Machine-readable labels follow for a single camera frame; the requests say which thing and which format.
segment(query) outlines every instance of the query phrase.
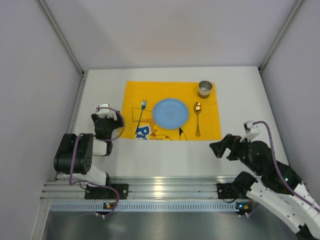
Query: white wall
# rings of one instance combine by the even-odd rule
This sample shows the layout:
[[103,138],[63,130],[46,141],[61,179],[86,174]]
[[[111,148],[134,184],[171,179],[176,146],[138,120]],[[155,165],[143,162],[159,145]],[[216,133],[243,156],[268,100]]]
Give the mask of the white wall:
[[46,0],[84,69],[259,66],[295,0]]
[[26,240],[80,80],[35,0],[0,1],[0,233]]
[[263,76],[289,157],[320,202],[320,1],[302,6]]

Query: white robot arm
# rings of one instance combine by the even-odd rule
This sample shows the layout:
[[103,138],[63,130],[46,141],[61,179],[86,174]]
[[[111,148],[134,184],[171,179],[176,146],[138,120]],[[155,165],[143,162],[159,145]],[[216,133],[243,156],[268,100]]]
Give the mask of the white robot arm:
[[301,178],[288,165],[275,160],[273,142],[271,148],[263,141],[252,141],[260,133],[257,123],[269,126],[262,121],[246,122],[245,136],[227,134],[222,141],[211,143],[210,147],[217,158],[226,149],[230,161],[240,160],[255,175],[241,172],[232,183],[239,197],[248,197],[260,203],[280,218],[300,240],[320,240],[320,207],[310,196]]

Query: vent grille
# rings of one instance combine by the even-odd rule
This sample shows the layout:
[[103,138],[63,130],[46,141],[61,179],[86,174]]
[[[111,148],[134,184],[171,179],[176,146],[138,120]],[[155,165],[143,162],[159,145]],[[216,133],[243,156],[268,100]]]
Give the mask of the vent grille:
[[[108,212],[103,202],[53,202],[55,212]],[[126,202],[116,212],[237,212],[235,203],[224,202]]]

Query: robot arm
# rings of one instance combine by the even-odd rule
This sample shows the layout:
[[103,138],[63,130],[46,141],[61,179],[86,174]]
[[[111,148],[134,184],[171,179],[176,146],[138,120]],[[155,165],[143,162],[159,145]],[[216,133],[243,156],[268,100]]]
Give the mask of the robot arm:
[[[54,169],[57,172],[69,175],[76,138],[75,134],[63,135],[54,158]],[[106,150],[105,142],[94,139],[91,133],[84,134],[78,143],[73,176],[98,185],[111,186],[110,176],[92,164],[92,156],[106,153]]]
[[248,197],[264,206],[281,219],[297,236],[305,234],[306,222],[303,218],[286,201],[265,187],[250,173],[241,172],[233,181],[232,188],[239,197]]
[[240,160],[254,174],[261,176],[261,181],[257,181],[247,172],[240,173],[232,183],[234,191],[239,197],[247,196],[265,206],[284,221],[299,239],[320,239],[319,206],[302,184],[301,178],[290,166],[276,161],[286,184],[312,206],[293,195],[282,182],[268,145],[263,141],[252,141],[259,134],[257,126],[246,122],[244,128],[244,137],[227,134],[221,141],[209,145],[217,158],[230,149],[226,157],[228,160]]

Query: black bracket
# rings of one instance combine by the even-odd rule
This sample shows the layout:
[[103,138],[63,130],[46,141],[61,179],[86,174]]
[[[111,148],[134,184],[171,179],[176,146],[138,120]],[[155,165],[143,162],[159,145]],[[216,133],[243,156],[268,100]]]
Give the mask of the black bracket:
[[[129,184],[112,184],[112,188],[118,191],[120,200],[125,200],[128,197]],[[84,199],[99,200],[99,199],[116,199],[117,195],[110,189],[96,186],[86,186]]]
[[237,192],[232,188],[232,183],[217,183],[218,199],[239,199]]

